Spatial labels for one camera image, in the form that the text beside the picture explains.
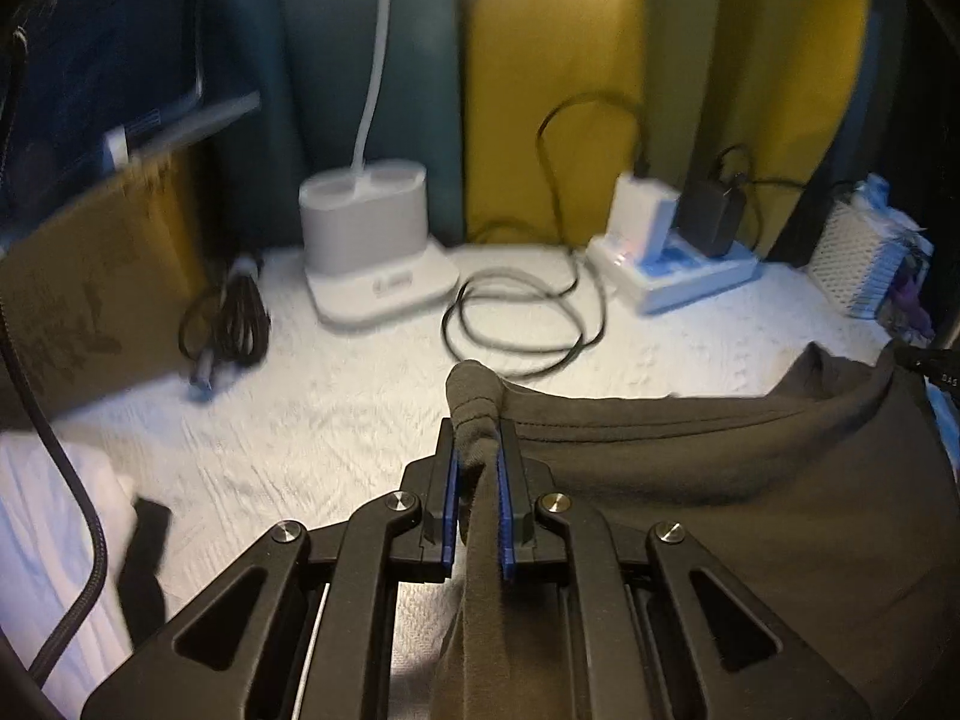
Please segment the dark brown t-shirt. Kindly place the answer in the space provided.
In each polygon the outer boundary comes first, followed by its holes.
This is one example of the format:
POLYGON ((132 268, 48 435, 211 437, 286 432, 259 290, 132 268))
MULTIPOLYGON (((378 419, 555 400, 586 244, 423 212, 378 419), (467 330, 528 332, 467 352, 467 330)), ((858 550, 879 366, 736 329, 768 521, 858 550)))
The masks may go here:
POLYGON ((678 520, 892 718, 958 658, 958 493, 921 377, 809 346, 760 398, 570 400, 475 361, 446 382, 466 577, 436 718, 565 715, 555 606, 498 564, 496 429, 610 522, 678 520))

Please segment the white desk lamp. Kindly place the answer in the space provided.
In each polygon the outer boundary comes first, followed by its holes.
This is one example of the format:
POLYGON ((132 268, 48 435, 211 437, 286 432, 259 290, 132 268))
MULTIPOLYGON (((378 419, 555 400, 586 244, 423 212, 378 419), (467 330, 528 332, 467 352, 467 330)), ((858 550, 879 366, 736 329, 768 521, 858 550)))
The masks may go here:
POLYGON ((322 323, 359 332, 445 301, 459 270, 428 231, 428 172, 366 160, 381 98, 392 0, 376 0, 370 79, 352 160, 299 188, 304 276, 322 323))

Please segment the white power strip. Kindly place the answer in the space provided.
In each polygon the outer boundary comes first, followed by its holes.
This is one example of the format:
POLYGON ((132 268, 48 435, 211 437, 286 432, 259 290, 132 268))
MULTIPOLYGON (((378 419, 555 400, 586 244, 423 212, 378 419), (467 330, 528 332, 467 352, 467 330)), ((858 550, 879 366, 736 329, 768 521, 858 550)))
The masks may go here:
POLYGON ((654 316, 692 304, 758 277, 752 250, 734 242, 719 259, 708 259, 677 234, 670 234, 656 260, 640 262, 610 236, 590 239, 587 258, 610 281, 617 296, 636 314, 654 316))

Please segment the white USB charger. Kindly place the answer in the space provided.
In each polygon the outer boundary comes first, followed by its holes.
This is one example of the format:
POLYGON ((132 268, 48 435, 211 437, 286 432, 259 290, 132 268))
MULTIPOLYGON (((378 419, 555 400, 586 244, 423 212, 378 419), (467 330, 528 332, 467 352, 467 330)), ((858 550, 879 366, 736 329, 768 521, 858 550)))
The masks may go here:
POLYGON ((654 262, 674 222, 680 192, 658 179, 620 174, 613 190, 607 236, 633 262, 654 262))

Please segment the white textured table cover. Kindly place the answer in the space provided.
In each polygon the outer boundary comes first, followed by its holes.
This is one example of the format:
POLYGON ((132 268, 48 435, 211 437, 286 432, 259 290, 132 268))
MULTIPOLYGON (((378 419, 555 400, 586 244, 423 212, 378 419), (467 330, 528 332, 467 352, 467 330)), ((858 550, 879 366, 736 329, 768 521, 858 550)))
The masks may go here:
MULTIPOLYGON (((339 335, 319 323, 295 254, 265 265, 272 339, 262 366, 199 405, 178 377, 99 401, 57 422, 137 493, 171 509, 160 582, 190 600, 270 523, 327 525, 390 488, 431 449, 448 416, 451 363, 435 316, 339 335)), ((539 383, 570 400, 760 398, 809 346, 874 364, 873 323, 841 317, 786 266, 703 301, 640 317, 614 302, 596 349, 539 383)))

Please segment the black power adapter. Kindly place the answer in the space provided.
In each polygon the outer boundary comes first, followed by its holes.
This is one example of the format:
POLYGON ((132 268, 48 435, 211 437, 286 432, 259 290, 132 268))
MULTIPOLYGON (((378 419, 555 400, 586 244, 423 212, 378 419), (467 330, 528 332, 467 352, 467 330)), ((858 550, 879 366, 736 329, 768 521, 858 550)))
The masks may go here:
POLYGON ((679 236, 708 259, 731 250, 747 199, 742 188, 718 181, 695 181, 680 194, 675 227, 679 236))

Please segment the brown cardboard box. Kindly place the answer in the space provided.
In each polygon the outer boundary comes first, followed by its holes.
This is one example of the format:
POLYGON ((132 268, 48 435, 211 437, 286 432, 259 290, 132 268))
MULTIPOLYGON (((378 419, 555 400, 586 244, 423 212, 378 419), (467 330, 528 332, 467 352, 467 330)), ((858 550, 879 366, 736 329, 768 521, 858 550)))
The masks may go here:
POLYGON ((184 369, 179 322, 205 286, 185 151, 110 177, 15 242, 3 314, 46 416, 184 369))

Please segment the white perforated plastic basket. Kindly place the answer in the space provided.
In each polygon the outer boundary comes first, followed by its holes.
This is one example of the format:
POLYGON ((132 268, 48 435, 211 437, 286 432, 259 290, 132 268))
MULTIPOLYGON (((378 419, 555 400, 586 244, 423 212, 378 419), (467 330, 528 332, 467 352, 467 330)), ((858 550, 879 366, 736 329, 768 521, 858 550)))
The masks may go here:
POLYGON ((889 205, 889 193, 884 177, 869 174, 835 200, 805 268, 833 307, 853 319, 877 317, 908 260, 919 263, 919 281, 929 270, 934 247, 916 221, 889 205))

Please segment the yellow curtain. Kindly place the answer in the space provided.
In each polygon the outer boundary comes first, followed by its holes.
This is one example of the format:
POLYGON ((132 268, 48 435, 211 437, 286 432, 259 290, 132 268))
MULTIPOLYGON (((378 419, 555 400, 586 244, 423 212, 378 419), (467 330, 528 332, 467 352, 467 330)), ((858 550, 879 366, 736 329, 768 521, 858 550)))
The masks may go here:
POLYGON ((770 254, 848 109, 869 0, 462 0, 467 232, 584 242, 636 151, 752 169, 770 254))

